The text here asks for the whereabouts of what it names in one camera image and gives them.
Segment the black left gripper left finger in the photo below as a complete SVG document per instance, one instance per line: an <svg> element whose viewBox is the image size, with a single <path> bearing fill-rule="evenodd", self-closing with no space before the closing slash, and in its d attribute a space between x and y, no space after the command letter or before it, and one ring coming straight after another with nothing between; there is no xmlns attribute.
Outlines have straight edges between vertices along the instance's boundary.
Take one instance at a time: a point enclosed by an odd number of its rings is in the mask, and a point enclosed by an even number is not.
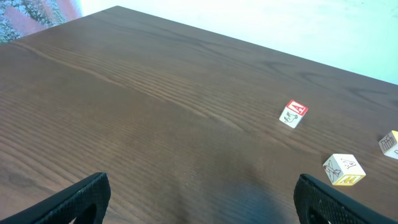
<svg viewBox="0 0 398 224"><path fill-rule="evenodd" d="M97 172L1 223L102 224L110 197L107 175Z"/></svg>

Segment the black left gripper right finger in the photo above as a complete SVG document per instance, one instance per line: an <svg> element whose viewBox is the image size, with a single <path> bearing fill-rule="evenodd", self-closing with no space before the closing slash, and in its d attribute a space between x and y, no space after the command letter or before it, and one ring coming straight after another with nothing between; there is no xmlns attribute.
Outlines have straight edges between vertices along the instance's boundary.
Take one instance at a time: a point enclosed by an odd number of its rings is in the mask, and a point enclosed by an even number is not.
<svg viewBox="0 0 398 224"><path fill-rule="evenodd" d="M300 174L294 204L301 224L397 224L309 174Z"/></svg>

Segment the red letter A block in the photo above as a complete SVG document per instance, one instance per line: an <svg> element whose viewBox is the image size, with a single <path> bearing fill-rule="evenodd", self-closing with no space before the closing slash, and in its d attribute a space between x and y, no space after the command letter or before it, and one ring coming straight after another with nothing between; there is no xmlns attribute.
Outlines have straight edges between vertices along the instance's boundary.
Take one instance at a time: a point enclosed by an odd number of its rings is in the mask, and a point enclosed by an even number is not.
<svg viewBox="0 0 398 224"><path fill-rule="evenodd" d="M305 105L295 100L290 100L282 111L279 120L291 128L296 128L307 111L308 107Z"/></svg>

